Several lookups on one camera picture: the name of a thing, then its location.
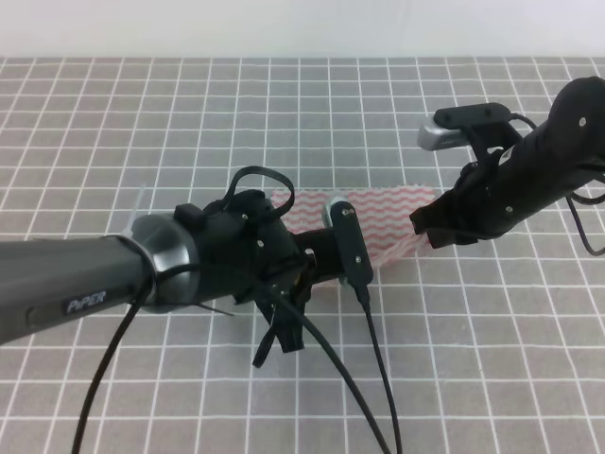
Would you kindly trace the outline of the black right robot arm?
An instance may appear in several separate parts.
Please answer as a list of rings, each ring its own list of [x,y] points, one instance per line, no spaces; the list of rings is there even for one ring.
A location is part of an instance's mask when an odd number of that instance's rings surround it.
[[[468,146],[475,155],[451,189],[409,217],[433,248],[499,238],[603,174],[603,79],[568,82],[527,135],[516,118],[491,102],[439,109],[420,127],[420,148]]]

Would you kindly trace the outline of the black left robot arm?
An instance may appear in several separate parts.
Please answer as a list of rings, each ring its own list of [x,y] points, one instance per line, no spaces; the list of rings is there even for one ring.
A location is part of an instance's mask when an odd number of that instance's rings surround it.
[[[9,343],[142,297],[156,312],[233,297],[268,311],[263,288],[309,299],[313,259],[283,207],[246,190],[204,208],[145,215],[126,235],[1,245],[1,340]]]

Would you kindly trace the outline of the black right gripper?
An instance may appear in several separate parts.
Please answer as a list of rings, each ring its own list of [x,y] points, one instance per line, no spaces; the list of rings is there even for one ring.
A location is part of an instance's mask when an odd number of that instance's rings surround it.
[[[433,249],[476,244],[507,233],[510,216],[499,185],[509,175],[510,161],[466,165],[450,191],[409,216],[415,232],[427,233]]]

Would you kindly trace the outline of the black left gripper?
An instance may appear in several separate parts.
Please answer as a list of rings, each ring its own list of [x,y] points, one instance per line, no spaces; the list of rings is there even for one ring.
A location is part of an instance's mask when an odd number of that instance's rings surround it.
[[[300,314],[307,303],[307,286],[293,282],[307,260],[295,237],[274,215],[265,193],[250,189],[209,203],[202,209],[202,299],[232,296],[237,303],[260,297],[245,278],[288,290],[282,299]],[[275,340],[284,353],[304,348],[303,324],[282,303],[263,306],[268,330],[259,342],[252,365],[261,368]]]

